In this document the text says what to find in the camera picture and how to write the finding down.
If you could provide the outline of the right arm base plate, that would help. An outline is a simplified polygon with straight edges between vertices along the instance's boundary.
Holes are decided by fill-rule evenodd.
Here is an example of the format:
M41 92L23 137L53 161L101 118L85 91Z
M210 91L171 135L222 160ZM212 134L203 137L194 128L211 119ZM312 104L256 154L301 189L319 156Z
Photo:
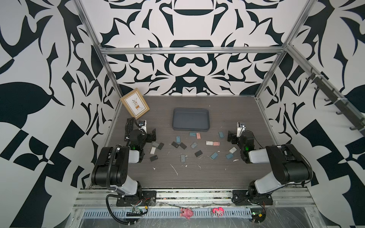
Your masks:
M233 190L232 203L236 206L259 205L272 206L273 198L271 194L249 195L248 190Z

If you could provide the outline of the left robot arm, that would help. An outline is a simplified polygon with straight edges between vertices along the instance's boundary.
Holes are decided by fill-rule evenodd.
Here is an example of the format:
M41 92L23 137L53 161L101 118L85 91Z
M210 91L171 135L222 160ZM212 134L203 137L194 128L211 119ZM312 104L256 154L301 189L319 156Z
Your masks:
M141 184L128 175L128 165L141 163L146 143L156 141L156 130L150 134L142 130L130 132L127 145L102 148L91 174L93 185L105 187L121 197L142 197Z

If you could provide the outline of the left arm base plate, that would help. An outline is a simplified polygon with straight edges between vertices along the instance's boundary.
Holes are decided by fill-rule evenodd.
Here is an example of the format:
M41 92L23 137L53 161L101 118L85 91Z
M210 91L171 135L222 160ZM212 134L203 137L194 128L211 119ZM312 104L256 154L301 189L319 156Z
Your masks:
M156 191L137 192L133 196L118 197L117 207L132 207L132 206L155 206L156 204Z

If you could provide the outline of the dark grey storage tray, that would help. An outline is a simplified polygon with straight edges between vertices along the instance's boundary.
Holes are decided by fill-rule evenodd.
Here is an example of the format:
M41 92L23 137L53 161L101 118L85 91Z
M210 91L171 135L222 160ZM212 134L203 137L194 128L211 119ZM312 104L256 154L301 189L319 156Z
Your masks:
M210 113L204 108L175 108L172 128L177 131L201 131L210 129Z

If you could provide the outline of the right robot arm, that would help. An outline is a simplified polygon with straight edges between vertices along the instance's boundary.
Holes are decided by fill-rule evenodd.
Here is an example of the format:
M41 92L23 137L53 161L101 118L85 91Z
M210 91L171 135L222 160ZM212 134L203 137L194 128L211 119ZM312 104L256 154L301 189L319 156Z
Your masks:
M292 144L271 145L255 149L254 134L240 130L237 135L228 132L227 141L240 149L242 160L247 164L268 163L271 172L250 183L249 197L268 195L288 184L304 186L313 178L309 162Z

